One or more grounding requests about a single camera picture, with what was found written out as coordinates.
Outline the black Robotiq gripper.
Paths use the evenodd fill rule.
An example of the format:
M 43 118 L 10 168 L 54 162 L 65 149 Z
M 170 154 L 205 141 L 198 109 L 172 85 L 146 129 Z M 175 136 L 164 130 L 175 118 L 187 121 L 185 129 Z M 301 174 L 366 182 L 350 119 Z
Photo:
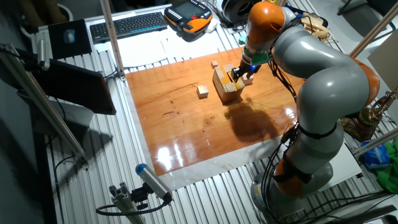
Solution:
M 246 62 L 241 62 L 238 69 L 233 68 L 231 70 L 231 77 L 236 82 L 240 77 L 242 77 L 245 73 L 257 73 L 261 65 L 251 65 Z

